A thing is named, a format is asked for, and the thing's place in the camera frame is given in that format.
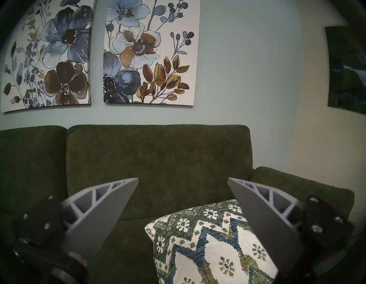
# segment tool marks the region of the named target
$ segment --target floral painting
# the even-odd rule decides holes
[[[94,0],[37,0],[29,8],[8,40],[2,112],[90,103],[93,6]]]
[[[192,106],[200,1],[108,1],[104,102]]]

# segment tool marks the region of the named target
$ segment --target sofa backrest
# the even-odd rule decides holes
[[[47,195],[66,198],[66,135],[60,126],[0,131],[0,210],[21,214]]]
[[[69,195],[137,177],[120,219],[161,216],[234,198],[228,177],[253,170],[243,125],[78,125],[68,130]]]

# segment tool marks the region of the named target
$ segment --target light blue wall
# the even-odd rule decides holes
[[[295,0],[201,0],[193,107],[103,103],[106,14],[105,1],[98,0],[90,50],[92,105],[1,113],[0,130],[76,124],[244,124],[251,131],[254,167],[284,168],[302,74]]]

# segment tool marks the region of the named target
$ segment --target sofa cushion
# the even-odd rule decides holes
[[[350,189],[332,187],[268,167],[256,168],[250,181],[283,190],[302,202],[309,195],[318,196],[345,218],[348,218],[355,200],[355,194]]]
[[[276,276],[235,199],[163,216],[145,230],[160,283],[269,284]]]
[[[139,178],[121,219],[232,199],[228,177],[249,178],[253,165],[243,125],[80,125],[69,129],[66,149],[69,195]]]
[[[66,198],[67,129],[39,126],[0,131],[0,209],[21,214],[47,195]]]
[[[144,232],[155,218],[120,220],[88,263],[89,284],[158,283],[153,247]]]

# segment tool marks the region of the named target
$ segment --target green painting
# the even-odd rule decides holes
[[[366,53],[349,27],[326,27],[328,106],[366,114]]]

